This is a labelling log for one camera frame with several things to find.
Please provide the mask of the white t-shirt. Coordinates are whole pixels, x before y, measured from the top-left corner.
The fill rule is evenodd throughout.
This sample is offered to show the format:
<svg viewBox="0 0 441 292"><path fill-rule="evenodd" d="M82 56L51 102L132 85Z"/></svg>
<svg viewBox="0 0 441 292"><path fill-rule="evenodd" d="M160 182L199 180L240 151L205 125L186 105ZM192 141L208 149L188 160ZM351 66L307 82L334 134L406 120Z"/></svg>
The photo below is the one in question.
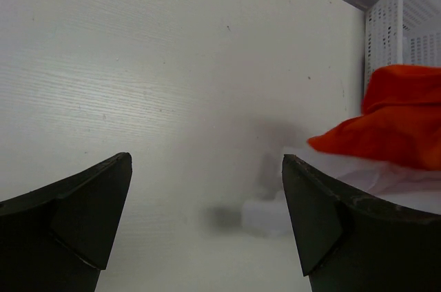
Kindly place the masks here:
<svg viewBox="0 0 441 292"><path fill-rule="evenodd" d="M383 200L429 213L440 213L440 172L405 168L385 161L326 154L304 147L284 147L281 155L293 154L326 175ZM246 200L240 211L242 228L266 236L292 232L282 167L270 170L273 187L266 194Z"/></svg>

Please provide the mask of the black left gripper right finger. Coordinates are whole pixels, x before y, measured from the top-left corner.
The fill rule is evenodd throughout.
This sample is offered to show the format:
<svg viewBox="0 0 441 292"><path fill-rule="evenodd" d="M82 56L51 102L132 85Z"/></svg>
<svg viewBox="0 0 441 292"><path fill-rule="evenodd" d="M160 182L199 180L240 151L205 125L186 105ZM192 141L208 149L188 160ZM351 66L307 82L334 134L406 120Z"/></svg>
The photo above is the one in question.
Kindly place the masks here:
<svg viewBox="0 0 441 292"><path fill-rule="evenodd" d="M299 157L282 180L313 291L439 291L440 216L382 200Z"/></svg>

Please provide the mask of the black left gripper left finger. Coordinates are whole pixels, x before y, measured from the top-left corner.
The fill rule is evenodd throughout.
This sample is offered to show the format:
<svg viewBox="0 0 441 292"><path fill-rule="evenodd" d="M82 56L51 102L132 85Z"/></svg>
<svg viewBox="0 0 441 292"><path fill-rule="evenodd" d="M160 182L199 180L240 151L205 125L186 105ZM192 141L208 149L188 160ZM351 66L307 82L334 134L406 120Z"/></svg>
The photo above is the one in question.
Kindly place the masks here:
<svg viewBox="0 0 441 292"><path fill-rule="evenodd" d="M1 202L1 290L94 291L131 178L132 157L121 152Z"/></svg>

